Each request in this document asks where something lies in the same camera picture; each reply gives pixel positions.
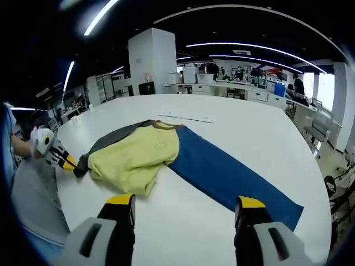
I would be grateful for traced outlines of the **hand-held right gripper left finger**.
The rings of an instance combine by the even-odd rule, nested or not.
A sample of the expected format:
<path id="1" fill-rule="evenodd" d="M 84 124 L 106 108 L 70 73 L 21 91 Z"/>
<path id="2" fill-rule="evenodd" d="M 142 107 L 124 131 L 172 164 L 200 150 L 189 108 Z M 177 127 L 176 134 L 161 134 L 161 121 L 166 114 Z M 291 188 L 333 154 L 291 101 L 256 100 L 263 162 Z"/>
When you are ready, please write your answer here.
<path id="1" fill-rule="evenodd" d="M 67 237 L 63 265 L 131 265 L 135 244 L 135 195 L 108 199 Z"/>

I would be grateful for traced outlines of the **person's left hand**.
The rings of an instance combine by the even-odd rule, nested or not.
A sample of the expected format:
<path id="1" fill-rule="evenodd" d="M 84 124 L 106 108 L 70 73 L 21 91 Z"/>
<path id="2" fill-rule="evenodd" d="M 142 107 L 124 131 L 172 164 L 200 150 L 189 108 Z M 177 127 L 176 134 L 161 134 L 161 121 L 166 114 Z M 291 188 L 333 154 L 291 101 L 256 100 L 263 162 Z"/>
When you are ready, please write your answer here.
<path id="1" fill-rule="evenodd" d="M 48 149 L 39 150 L 35 144 L 30 144 L 30 155 L 34 159 L 45 158 L 48 153 Z"/>

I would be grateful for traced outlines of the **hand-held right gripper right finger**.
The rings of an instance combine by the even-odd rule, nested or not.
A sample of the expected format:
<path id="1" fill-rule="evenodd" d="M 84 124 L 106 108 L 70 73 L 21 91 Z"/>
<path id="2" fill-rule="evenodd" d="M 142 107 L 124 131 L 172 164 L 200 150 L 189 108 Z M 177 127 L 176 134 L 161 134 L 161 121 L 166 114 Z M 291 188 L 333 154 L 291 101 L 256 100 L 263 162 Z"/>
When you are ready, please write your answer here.
<path id="1" fill-rule="evenodd" d="M 314 265 L 304 243 L 254 198 L 237 197 L 234 247 L 237 265 Z"/>

